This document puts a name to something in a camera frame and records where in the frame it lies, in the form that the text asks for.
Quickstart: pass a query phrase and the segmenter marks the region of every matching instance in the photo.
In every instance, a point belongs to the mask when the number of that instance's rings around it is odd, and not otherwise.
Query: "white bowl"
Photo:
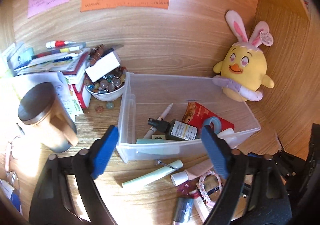
[[[110,93],[94,93],[88,89],[88,86],[86,86],[86,89],[93,95],[93,97],[97,98],[98,100],[101,100],[104,102],[112,102],[118,99],[122,95],[124,91],[124,86],[125,86],[125,83],[120,89],[117,89]]]

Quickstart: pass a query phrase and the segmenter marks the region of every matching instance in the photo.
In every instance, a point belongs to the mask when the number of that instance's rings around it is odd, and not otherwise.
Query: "mint green tube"
[[[139,138],[137,139],[137,144],[160,144],[160,143],[167,143],[167,142],[176,142],[173,140],[166,140],[166,139],[148,139],[148,138]]]
[[[177,169],[183,167],[183,164],[180,160],[174,161],[173,163],[171,163],[169,165],[172,166],[173,168],[177,168]],[[137,190],[137,189],[140,189],[141,187],[143,187],[147,184],[150,184],[156,180],[159,180],[159,179],[165,177],[166,175],[171,174],[175,171],[176,170],[174,170],[170,167],[164,166],[164,167],[161,167],[160,169],[155,170],[151,173],[148,173],[146,175],[143,175],[143,176],[138,177],[136,179],[133,179],[131,181],[124,182],[122,184],[122,187],[132,189],[132,190]]]

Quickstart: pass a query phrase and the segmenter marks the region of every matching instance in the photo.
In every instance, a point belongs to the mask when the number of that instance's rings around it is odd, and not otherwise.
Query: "plush toy tag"
[[[261,42],[262,42],[264,45],[266,45],[266,46],[268,46],[268,47],[270,47],[270,46],[273,45],[273,36],[272,36],[269,32],[267,32],[267,31],[265,31],[265,30],[262,30],[262,31],[260,32],[260,34],[259,34],[259,37],[260,37],[260,39],[261,39]]]

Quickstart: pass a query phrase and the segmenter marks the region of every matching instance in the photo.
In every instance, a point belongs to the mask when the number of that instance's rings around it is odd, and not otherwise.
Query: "orange beak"
[[[239,65],[237,63],[233,64],[233,65],[229,65],[229,70],[232,73],[242,73],[243,70],[239,67]]]

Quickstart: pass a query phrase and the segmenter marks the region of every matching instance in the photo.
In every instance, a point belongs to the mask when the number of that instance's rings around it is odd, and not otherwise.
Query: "pink bunny ear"
[[[229,10],[226,13],[226,21],[239,42],[248,42],[242,18],[236,11]]]
[[[253,33],[249,39],[249,43],[254,45],[255,47],[258,47],[262,44],[261,38],[260,38],[260,32],[266,31],[269,32],[269,25],[265,21],[260,21],[256,27],[253,30]]]

